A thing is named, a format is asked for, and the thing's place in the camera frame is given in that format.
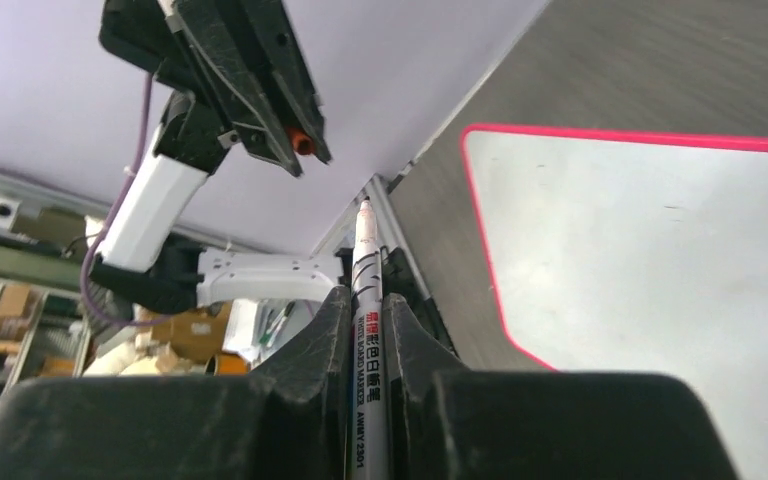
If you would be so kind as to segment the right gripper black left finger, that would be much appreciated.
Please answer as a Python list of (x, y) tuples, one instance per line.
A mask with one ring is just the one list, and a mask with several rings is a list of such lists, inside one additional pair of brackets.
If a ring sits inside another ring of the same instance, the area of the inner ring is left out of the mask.
[(252, 372), (42, 378), (0, 397), (0, 479), (339, 479), (351, 300)]

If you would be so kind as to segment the white whiteboard marker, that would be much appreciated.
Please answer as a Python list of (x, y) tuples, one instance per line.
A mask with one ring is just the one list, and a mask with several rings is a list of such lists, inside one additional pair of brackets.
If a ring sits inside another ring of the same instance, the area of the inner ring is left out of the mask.
[(381, 333), (382, 275), (371, 201), (361, 202), (352, 265), (353, 394), (351, 479), (390, 477), (385, 349)]

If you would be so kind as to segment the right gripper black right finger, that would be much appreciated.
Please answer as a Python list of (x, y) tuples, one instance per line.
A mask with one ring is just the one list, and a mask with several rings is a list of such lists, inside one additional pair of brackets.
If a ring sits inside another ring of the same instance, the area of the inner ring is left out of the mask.
[(734, 479), (706, 408), (661, 374), (480, 371), (383, 303), (398, 479)]

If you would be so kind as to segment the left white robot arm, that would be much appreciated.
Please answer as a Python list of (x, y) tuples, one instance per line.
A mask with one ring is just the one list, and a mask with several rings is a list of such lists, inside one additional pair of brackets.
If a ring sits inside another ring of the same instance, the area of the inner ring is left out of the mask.
[(280, 1), (108, 1), (104, 49), (172, 90), (141, 163), (85, 263), (92, 282), (159, 314), (240, 298), (320, 301), (344, 274), (333, 255), (239, 253), (176, 230), (194, 194), (241, 145), (302, 174), (331, 160), (325, 121)]

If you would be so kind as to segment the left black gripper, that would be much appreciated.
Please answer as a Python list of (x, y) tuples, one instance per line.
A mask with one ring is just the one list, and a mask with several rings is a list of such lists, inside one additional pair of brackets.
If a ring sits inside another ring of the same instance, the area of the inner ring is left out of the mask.
[(189, 67), (221, 121), (248, 153), (299, 178), (303, 169), (285, 128), (303, 130), (310, 155), (332, 161), (321, 101), (282, 1), (106, 0), (99, 42), (111, 55), (178, 91)]

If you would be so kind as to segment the pink framed whiteboard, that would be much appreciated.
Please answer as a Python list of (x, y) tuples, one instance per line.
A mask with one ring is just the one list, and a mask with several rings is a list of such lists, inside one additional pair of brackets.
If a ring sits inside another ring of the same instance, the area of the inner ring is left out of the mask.
[(479, 124), (461, 148), (509, 340), (685, 381), (768, 479), (768, 137)]

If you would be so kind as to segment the red marker cap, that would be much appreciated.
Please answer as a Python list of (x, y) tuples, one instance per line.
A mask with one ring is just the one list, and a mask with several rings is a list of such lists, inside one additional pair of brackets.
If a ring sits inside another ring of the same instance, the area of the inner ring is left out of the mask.
[(296, 154), (310, 156), (315, 153), (313, 140), (303, 130), (287, 126), (285, 131)]

